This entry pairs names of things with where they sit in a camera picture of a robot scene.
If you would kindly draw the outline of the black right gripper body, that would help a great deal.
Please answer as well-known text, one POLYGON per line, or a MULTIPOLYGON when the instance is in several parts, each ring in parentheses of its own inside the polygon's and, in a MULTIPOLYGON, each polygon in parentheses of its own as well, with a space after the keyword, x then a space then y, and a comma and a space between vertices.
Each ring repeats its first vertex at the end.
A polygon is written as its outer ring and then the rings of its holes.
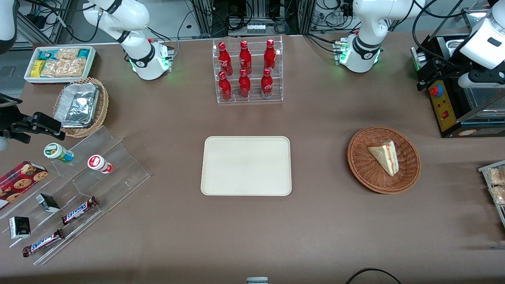
POLYGON ((37 131, 32 125, 32 117, 20 112, 18 105, 22 103, 21 99, 0 96, 0 131, 1 137, 28 144, 31 140, 29 133, 36 134, 37 131))

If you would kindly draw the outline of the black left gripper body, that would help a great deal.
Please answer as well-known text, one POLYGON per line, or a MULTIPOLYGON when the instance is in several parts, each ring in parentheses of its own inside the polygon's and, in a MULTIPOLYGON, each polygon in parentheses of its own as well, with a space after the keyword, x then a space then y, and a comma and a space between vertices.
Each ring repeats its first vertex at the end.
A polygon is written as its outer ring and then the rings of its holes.
POLYGON ((471 62, 465 59, 432 59, 432 63, 434 65, 432 83, 447 78, 459 78, 471 70, 471 62))

